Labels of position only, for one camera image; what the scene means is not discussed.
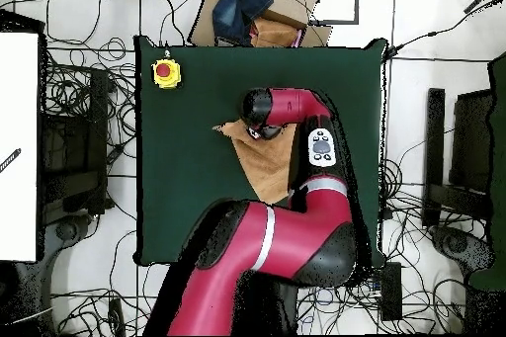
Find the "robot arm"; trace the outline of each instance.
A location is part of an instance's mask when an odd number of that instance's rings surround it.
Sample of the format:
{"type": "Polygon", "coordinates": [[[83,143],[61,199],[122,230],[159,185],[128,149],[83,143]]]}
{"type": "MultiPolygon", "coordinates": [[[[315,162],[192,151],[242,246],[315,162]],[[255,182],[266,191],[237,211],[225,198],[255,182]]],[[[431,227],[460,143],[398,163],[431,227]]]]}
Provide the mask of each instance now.
{"type": "Polygon", "coordinates": [[[356,237],[343,174],[340,137],[317,95],[302,89],[255,89],[242,119],[266,138],[295,123],[289,209],[231,201],[204,218],[207,233],[168,335],[229,335],[234,293],[248,270],[302,286],[338,287],[352,276],[356,237]]]}

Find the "cardboard box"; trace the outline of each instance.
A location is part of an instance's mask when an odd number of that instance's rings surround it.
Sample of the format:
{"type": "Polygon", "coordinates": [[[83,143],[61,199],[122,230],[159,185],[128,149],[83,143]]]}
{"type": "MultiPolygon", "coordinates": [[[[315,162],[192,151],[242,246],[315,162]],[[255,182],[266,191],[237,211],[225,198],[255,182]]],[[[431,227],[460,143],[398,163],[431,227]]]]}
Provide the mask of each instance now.
{"type": "MultiPolygon", "coordinates": [[[[203,0],[197,19],[190,31],[188,41],[196,46],[215,46],[212,27],[212,10],[219,0],[203,0]]],[[[327,44],[332,28],[308,26],[308,10],[312,12],[316,0],[274,0],[262,17],[274,22],[285,23],[296,29],[305,30],[300,47],[316,47],[327,44]]]]}

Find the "white board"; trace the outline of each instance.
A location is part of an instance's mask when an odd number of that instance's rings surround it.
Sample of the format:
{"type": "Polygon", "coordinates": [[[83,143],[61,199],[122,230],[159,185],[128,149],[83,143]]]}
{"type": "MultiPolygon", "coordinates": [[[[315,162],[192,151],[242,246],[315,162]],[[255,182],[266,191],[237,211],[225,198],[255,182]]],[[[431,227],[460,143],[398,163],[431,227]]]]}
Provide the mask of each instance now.
{"type": "Polygon", "coordinates": [[[35,261],[39,37],[0,33],[0,260],[35,261]]]}

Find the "blue cloth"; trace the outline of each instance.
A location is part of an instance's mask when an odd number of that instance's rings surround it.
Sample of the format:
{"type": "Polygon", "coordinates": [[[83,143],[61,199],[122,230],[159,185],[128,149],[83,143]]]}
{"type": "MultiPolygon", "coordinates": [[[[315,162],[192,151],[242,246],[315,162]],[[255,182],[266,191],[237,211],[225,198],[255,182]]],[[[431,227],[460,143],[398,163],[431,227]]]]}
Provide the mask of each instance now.
{"type": "Polygon", "coordinates": [[[219,0],[212,10],[214,36],[251,46],[251,23],[273,2],[274,0],[219,0]]]}

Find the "red button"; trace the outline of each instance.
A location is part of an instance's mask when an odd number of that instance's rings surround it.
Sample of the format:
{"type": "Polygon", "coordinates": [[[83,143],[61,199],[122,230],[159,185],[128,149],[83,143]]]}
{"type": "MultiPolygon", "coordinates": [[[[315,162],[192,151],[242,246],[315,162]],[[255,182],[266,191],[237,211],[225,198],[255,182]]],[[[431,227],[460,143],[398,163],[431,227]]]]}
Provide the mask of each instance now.
{"type": "Polygon", "coordinates": [[[161,63],[156,67],[156,74],[160,77],[168,77],[170,74],[169,65],[166,63],[161,63]]]}

